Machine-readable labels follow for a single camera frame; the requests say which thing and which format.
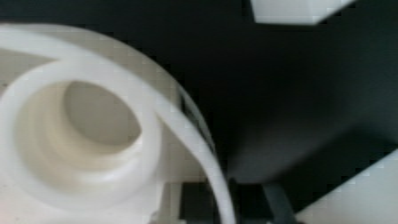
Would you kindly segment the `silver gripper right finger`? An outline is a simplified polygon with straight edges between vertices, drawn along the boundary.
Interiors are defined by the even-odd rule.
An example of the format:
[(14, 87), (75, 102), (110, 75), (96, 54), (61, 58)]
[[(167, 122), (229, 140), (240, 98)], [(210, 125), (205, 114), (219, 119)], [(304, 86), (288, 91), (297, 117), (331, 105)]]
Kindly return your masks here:
[(238, 224), (297, 224), (295, 212), (279, 184), (229, 181)]

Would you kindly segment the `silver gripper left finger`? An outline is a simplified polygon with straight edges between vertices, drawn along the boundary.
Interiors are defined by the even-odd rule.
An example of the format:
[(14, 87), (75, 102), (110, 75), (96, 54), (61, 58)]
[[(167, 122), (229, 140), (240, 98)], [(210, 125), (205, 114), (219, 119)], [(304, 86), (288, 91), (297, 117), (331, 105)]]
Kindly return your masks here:
[(185, 183), (180, 218), (187, 224), (219, 224), (213, 193), (206, 183)]

